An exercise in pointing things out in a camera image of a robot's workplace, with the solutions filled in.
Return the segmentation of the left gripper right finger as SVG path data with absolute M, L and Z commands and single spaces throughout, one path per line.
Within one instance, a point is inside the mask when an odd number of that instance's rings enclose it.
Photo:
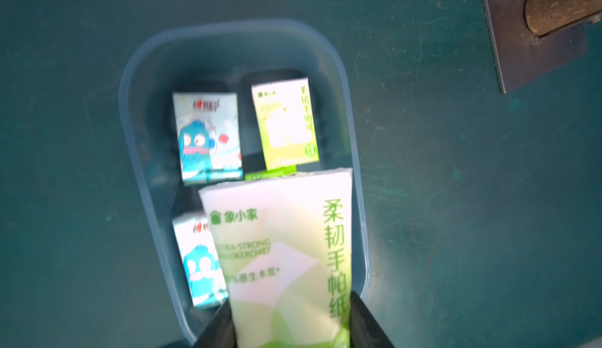
M 351 348 L 394 348 L 359 294 L 351 292 Z

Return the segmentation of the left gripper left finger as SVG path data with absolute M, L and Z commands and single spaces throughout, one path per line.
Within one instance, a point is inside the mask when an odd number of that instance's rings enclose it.
M 236 332 L 230 302 L 226 301 L 216 312 L 193 348 L 236 348 Z

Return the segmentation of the blue cartoon tissue pack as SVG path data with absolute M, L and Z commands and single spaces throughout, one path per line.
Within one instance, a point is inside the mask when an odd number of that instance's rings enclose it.
M 233 92 L 175 92 L 172 101 L 183 183 L 241 180 L 238 96 Z
M 203 211 L 184 213 L 172 226 L 193 306 L 207 309 L 223 304 L 227 286 L 207 216 Z

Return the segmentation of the green white tissue pack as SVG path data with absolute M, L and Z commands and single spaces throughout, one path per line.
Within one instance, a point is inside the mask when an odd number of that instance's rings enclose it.
M 239 347 L 348 347 L 351 169 L 201 189 Z

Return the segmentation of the blue plastic storage box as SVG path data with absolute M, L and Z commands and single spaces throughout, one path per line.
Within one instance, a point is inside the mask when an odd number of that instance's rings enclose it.
M 203 24 L 163 31 L 133 53 L 119 86 L 119 111 L 137 186 L 180 330 L 194 344 L 215 308 L 195 308 L 172 220 L 199 210 L 198 188 L 180 175 L 172 95 L 233 92 L 238 96 L 243 167 L 263 165 L 252 102 L 254 84 L 308 78 L 320 159 L 304 172 L 351 168 L 353 290 L 364 295 L 371 276 L 360 156 L 351 91 L 335 47 L 311 26 L 289 19 Z

